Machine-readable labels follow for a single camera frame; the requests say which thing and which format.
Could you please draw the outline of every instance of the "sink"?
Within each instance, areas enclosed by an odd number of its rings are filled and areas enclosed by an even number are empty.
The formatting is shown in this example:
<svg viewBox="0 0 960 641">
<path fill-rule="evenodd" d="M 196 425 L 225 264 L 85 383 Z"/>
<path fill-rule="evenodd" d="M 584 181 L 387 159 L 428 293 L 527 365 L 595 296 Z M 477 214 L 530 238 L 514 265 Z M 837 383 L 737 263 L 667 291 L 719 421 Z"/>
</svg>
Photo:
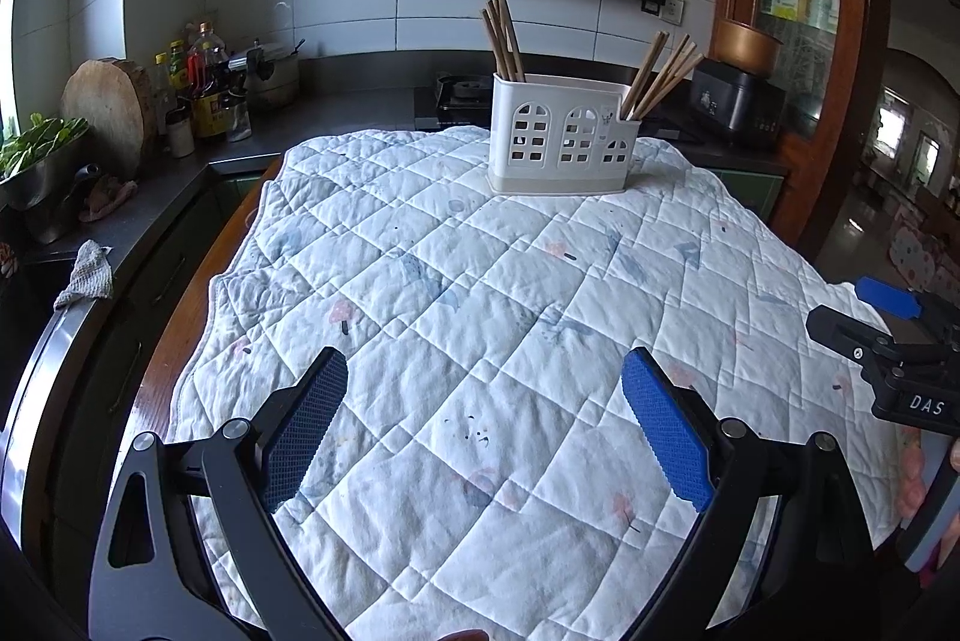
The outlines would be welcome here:
<svg viewBox="0 0 960 641">
<path fill-rule="evenodd" d="M 72 260 L 26 264 L 0 291 L 0 426 L 71 270 Z"/>
</svg>

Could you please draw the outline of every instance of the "cutting board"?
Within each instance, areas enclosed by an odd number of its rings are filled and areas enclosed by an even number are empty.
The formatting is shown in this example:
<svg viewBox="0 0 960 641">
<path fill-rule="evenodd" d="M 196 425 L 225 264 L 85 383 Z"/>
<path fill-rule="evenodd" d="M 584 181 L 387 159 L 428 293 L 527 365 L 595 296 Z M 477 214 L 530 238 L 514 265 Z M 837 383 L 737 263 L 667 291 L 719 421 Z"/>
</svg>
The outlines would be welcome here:
<svg viewBox="0 0 960 641">
<path fill-rule="evenodd" d="M 106 173 L 129 180 L 150 156 L 157 139 L 150 77 L 123 59 L 84 62 L 70 77 L 61 97 L 61 115 L 84 117 L 93 132 L 97 164 Z"/>
</svg>

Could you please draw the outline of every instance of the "wooden table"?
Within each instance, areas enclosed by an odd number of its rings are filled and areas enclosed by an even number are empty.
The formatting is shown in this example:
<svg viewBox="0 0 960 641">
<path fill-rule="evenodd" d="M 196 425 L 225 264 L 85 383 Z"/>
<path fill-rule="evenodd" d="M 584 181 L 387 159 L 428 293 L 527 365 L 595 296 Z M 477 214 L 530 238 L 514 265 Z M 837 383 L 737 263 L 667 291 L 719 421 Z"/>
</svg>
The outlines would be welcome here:
<svg viewBox="0 0 960 641">
<path fill-rule="evenodd" d="M 263 184 L 275 178 L 280 171 L 282 159 L 278 157 L 267 168 L 266 173 L 256 182 L 248 195 L 244 197 L 240 207 L 230 217 L 227 225 L 221 231 L 217 240 L 203 258 L 197 272 L 187 285 L 184 296 L 176 304 L 174 314 L 170 317 L 160 343 L 154 351 L 150 365 L 143 375 L 140 390 L 137 392 L 133 410 L 127 420 L 127 427 L 120 444 L 120 458 L 127 454 L 133 438 L 138 433 L 152 431 L 160 438 L 167 433 L 170 424 L 170 400 L 173 397 L 174 385 L 184 366 L 189 361 L 200 336 L 206 325 L 206 301 L 210 279 L 218 273 L 224 272 L 230 260 L 233 259 L 240 243 L 243 243 L 250 229 L 253 215 L 256 214 L 260 202 L 260 192 Z"/>
</svg>

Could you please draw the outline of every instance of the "white quilted blanket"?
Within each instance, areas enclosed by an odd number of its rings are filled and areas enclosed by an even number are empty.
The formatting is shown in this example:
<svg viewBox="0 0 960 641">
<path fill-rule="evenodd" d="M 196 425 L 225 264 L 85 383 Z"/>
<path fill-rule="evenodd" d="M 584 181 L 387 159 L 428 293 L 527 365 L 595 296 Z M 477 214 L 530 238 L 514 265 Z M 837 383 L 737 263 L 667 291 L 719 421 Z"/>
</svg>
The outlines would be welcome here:
<svg viewBox="0 0 960 641">
<path fill-rule="evenodd" d="M 352 637 L 626 630 L 694 519 L 618 384 L 637 345 L 717 416 L 778 440 L 834 433 L 875 543 L 893 531 L 894 428 L 803 328 L 821 303 L 882 328 L 850 285 L 664 142 L 638 140 L 627 191 L 606 197 L 495 197 L 487 154 L 472 127 L 291 149 L 176 386 L 170 440 L 203 438 L 323 346 L 347 356 L 344 405 L 275 520 Z M 229 605 L 256 621 L 205 505 L 200 521 Z"/>
</svg>

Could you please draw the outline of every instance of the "wooden door frame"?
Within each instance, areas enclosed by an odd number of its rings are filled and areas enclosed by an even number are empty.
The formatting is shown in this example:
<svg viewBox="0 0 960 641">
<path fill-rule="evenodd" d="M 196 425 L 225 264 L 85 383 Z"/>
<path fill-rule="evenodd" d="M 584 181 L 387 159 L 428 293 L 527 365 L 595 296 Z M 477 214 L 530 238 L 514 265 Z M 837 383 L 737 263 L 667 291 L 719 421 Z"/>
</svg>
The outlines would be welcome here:
<svg viewBox="0 0 960 641">
<path fill-rule="evenodd" d="M 826 240 L 856 171 L 880 91 L 890 28 L 890 0 L 841 0 L 841 5 L 822 111 L 827 123 L 818 125 L 810 141 L 784 130 L 776 151 L 789 175 L 770 226 L 808 261 Z M 716 20 L 752 24 L 756 13 L 757 0 L 717 0 Z"/>
</svg>

